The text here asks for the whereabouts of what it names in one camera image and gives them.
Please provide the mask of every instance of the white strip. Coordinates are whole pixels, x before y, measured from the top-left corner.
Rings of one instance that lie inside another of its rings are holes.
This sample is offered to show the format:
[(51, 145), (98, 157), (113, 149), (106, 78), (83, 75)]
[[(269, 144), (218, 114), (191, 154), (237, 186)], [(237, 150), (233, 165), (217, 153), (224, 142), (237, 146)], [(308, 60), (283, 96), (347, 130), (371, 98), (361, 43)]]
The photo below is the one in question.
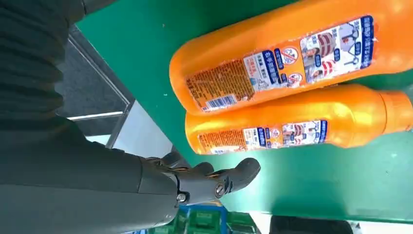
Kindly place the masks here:
[(116, 112), (108, 112), (108, 113), (102, 113), (102, 114), (96, 114), (96, 115), (76, 116), (76, 117), (70, 117), (68, 119), (72, 121), (76, 121), (76, 120), (87, 120), (87, 119), (95, 119), (95, 118), (102, 118), (102, 117), (117, 117), (121, 115), (123, 115), (122, 111), (116, 111)]

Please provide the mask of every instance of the green surface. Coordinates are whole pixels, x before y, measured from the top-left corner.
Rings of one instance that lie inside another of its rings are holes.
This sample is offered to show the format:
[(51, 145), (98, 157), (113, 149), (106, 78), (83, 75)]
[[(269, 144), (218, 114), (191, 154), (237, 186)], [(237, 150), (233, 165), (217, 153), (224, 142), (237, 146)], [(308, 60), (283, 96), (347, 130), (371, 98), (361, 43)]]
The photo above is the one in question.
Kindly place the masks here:
[[(248, 156), (261, 163), (261, 173), (248, 188), (222, 199), (229, 210), (413, 221), (410, 133), (382, 136), (365, 147), (347, 150), (316, 145), (198, 156), (190, 149), (184, 135), (185, 111), (169, 84), (173, 52), (191, 38), (289, 2), (121, 0), (79, 27), (191, 164), (209, 161), (220, 169)], [(413, 83), (411, 77), (408, 72), (358, 81), (377, 89), (400, 89)]]

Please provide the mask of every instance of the product label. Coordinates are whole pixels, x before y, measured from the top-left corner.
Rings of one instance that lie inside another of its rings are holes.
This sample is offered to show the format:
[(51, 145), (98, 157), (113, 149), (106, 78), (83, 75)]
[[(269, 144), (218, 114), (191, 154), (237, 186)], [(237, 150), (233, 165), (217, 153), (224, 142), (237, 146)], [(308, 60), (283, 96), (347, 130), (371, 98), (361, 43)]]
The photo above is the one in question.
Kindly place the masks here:
[(373, 17), (365, 16), (191, 75), (187, 86), (198, 106), (211, 112), (249, 101), (257, 92), (364, 69), (371, 64), (373, 46)]
[(288, 123), (201, 134), (198, 139), (204, 150), (211, 154), (278, 149), (324, 143), (327, 125), (326, 120)]

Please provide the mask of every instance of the robotic finger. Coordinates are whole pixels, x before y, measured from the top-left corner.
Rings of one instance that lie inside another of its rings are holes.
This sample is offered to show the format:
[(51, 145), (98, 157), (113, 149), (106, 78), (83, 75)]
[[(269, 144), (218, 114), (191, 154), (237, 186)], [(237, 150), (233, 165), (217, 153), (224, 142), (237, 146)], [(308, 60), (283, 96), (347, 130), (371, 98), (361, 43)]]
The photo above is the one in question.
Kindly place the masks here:
[(160, 159), (156, 163), (164, 167), (164, 173), (173, 174), (178, 187), (177, 201), (181, 205), (193, 205), (220, 199), (224, 195), (238, 191), (252, 182), (261, 167), (253, 158), (246, 158), (235, 168), (214, 172), (211, 164), (203, 162), (194, 168), (175, 167), (165, 168), (166, 165), (178, 165), (179, 163)]

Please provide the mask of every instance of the plastic bottle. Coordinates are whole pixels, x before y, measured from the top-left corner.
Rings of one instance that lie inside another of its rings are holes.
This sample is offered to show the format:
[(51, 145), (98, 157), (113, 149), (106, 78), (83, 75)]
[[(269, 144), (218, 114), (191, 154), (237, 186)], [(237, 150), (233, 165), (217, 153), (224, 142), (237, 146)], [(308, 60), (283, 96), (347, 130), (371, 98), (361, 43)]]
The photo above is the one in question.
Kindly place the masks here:
[(320, 143), (357, 147), (412, 124), (413, 107), (403, 92), (351, 84), (213, 116), (187, 114), (185, 130), (196, 153), (223, 154)]
[(172, 87), (208, 115), (413, 68), (413, 0), (302, 0), (193, 39)]

